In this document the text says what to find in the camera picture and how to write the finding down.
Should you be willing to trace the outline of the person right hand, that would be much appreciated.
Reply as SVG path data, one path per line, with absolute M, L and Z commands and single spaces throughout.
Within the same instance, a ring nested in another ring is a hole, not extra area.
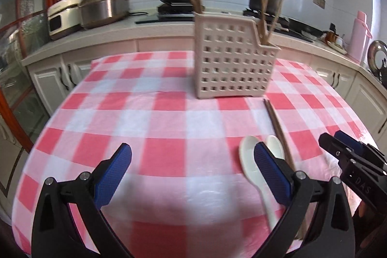
M 358 216 L 359 217 L 369 217 L 372 215 L 372 209 L 362 200 L 358 207 Z

